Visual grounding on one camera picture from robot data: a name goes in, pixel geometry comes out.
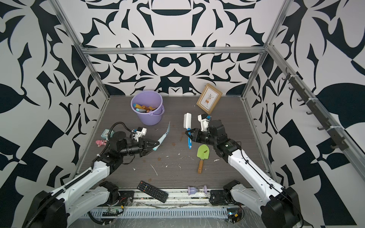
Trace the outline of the light blue pointed trowel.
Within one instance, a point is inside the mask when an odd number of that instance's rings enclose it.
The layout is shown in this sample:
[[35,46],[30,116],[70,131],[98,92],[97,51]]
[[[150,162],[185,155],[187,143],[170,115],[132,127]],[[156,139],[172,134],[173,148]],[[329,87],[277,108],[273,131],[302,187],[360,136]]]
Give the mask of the light blue pointed trowel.
[[154,151],[157,151],[158,148],[162,145],[163,141],[165,140],[165,138],[167,137],[169,132],[170,132],[170,123],[168,124],[166,132],[159,138],[159,140],[158,140],[159,145],[157,145],[156,147],[153,148]]

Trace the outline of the white blue cleaning brush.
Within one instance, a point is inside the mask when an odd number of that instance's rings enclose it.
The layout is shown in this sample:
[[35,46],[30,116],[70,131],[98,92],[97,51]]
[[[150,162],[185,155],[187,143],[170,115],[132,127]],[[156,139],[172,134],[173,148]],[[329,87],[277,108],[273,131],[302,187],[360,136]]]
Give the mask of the white blue cleaning brush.
[[[184,118],[183,118],[183,127],[185,129],[191,128],[191,120],[192,120],[192,115],[191,113],[186,113],[184,114]],[[189,141],[188,138],[188,148],[191,150],[192,149],[192,142]]]

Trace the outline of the light green small trowel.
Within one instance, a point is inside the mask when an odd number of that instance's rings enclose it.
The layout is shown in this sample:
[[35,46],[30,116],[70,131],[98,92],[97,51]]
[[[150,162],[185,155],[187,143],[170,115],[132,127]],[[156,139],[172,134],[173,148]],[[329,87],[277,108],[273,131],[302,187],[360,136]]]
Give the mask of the light green small trowel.
[[198,173],[201,174],[203,170],[203,163],[204,160],[209,158],[210,149],[207,145],[203,144],[199,146],[197,151],[197,157],[200,159],[199,165],[198,165]]

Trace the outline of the yellow scoop trowel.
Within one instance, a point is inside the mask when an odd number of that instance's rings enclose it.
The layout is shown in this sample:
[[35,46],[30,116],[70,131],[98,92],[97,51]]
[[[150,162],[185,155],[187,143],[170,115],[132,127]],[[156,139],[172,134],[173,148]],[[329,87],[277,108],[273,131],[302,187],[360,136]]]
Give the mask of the yellow scoop trowel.
[[145,110],[147,110],[147,112],[150,112],[150,111],[154,111],[154,110],[156,110],[156,108],[151,107],[151,106],[145,106],[145,105],[143,105],[142,107],[143,107]]

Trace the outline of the green trowel yellow handle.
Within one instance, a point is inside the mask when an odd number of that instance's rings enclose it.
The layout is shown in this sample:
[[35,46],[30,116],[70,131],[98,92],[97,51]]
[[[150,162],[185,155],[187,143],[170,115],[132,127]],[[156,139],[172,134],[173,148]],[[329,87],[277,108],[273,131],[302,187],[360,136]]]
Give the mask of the green trowel yellow handle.
[[136,103],[133,103],[133,107],[134,108],[138,108],[138,109],[144,109],[141,105],[139,105],[139,104],[136,104]]

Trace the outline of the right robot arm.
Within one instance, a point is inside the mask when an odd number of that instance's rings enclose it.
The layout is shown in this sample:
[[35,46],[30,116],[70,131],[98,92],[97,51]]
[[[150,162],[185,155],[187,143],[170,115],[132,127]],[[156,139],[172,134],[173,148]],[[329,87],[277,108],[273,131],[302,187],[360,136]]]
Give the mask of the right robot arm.
[[251,191],[242,184],[230,182],[228,192],[232,199],[257,213],[267,228],[303,227],[304,218],[296,191],[291,187],[284,188],[261,170],[242,147],[227,136],[220,120],[200,123],[202,129],[193,129],[191,121],[183,121],[189,139],[212,145],[217,155],[235,168],[254,188]]

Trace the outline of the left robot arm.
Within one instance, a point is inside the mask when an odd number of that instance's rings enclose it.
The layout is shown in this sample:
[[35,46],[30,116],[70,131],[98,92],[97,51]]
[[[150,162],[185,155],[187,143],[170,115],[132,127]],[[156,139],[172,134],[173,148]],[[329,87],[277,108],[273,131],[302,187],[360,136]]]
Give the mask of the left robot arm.
[[146,129],[129,129],[123,122],[114,123],[108,132],[106,146],[80,175],[51,192],[38,193],[23,223],[24,228],[68,228],[84,214],[99,205],[115,205],[119,188],[105,178],[119,166],[124,157],[143,157],[160,145],[145,137]]

